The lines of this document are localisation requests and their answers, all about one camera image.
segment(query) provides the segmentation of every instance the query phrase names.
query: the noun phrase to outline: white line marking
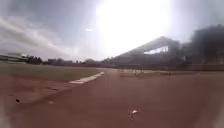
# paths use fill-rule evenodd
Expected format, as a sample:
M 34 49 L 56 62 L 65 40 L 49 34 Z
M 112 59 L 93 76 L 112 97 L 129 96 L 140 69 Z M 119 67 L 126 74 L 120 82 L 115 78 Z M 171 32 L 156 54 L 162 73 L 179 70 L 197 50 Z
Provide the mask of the white line marking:
M 71 84 L 84 84 L 86 82 L 89 82 L 91 80 L 94 80 L 94 79 L 102 76 L 103 74 L 104 74 L 104 72 L 100 72 L 100 73 L 98 73 L 96 75 L 93 75 L 93 76 L 84 77 L 84 78 L 81 78 L 81 79 L 75 80 L 75 81 L 70 81 L 69 83 L 71 83 Z

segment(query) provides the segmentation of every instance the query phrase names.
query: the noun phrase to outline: grass field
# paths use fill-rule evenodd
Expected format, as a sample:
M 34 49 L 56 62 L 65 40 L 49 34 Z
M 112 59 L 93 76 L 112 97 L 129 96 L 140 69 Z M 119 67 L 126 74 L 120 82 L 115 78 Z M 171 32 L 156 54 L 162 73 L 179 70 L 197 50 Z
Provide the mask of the grass field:
M 94 75 L 96 68 L 57 67 L 27 64 L 0 64 L 0 76 L 68 82 Z

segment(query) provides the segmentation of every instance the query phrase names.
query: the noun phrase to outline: sun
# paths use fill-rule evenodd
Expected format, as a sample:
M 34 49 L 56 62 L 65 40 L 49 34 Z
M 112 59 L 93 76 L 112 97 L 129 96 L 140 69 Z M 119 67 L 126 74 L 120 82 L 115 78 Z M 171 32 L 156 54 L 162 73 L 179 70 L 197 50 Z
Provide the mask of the sun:
M 106 52 L 118 55 L 149 42 L 169 26 L 169 0 L 104 0 L 96 8 Z

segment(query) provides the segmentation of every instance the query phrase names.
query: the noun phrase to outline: building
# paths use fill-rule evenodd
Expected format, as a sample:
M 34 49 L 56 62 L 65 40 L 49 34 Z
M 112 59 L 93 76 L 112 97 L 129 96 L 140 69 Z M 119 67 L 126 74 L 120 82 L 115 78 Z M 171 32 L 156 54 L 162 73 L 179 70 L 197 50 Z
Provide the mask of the building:
M 26 62 L 27 56 L 22 53 L 0 53 L 0 61 L 4 62 Z
M 179 63 L 178 51 L 180 44 L 178 41 L 166 37 L 157 38 L 140 47 L 123 53 L 113 60 L 115 65 L 129 66 L 176 66 Z

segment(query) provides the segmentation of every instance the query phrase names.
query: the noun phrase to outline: sky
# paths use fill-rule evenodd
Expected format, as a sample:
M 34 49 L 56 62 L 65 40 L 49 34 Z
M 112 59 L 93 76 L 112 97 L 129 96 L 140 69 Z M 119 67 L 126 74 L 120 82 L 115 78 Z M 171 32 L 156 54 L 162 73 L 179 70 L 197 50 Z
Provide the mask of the sky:
M 222 0 L 0 0 L 0 53 L 101 60 L 224 23 Z

